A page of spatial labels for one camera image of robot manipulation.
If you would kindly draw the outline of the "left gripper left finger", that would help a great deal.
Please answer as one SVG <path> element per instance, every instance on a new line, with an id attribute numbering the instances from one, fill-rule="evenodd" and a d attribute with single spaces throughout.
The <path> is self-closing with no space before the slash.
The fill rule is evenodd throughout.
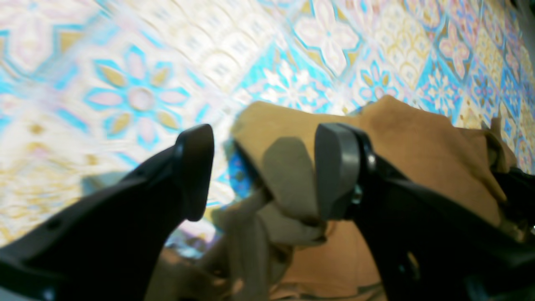
<path id="1" fill-rule="evenodd" d="M 1 247 L 2 301 L 141 301 L 170 234 L 202 219 L 211 125 L 178 135 L 118 183 Z"/>

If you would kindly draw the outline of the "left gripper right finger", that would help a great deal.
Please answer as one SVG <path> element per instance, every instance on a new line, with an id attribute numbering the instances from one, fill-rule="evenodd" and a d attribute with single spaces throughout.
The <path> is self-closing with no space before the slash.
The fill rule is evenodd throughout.
<path id="1" fill-rule="evenodd" d="M 408 179 L 353 126 L 316 129 L 325 220 L 361 231 L 390 301 L 533 301 L 534 248 Z"/>

